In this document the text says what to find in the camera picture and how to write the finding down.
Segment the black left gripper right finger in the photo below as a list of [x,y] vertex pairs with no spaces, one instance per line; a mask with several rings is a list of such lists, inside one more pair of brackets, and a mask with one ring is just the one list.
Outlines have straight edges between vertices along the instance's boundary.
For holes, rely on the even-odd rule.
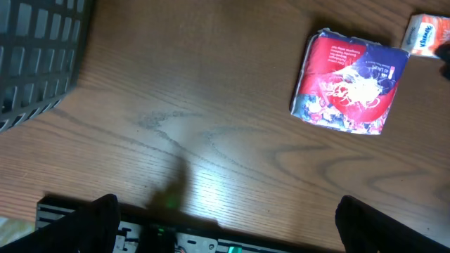
[[335,224],[346,252],[449,253],[448,247],[350,195],[337,206]]

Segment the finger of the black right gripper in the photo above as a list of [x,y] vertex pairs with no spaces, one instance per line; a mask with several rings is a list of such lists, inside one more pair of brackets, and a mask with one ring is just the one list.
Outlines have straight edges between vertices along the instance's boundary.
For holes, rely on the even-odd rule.
[[440,45],[435,50],[435,55],[444,63],[440,69],[441,75],[445,79],[450,80],[450,43],[446,42]]

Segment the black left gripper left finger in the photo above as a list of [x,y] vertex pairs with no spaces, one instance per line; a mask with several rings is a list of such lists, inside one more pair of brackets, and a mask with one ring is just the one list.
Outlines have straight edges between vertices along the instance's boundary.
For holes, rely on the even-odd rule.
[[112,253],[120,224],[117,197],[107,194],[1,247],[1,253]]

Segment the orange Kleenex tissue pack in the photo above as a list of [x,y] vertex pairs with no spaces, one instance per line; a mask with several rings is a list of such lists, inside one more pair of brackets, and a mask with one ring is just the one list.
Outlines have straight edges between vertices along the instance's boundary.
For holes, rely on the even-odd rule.
[[412,55],[437,58],[435,51],[449,42],[449,18],[444,16],[412,15],[401,48]]

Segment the red purple pad package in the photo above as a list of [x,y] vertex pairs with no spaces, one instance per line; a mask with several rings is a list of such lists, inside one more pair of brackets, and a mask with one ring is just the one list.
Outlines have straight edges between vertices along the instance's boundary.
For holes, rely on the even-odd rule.
[[308,41],[290,113],[319,127],[379,135],[409,58],[400,48],[319,30]]

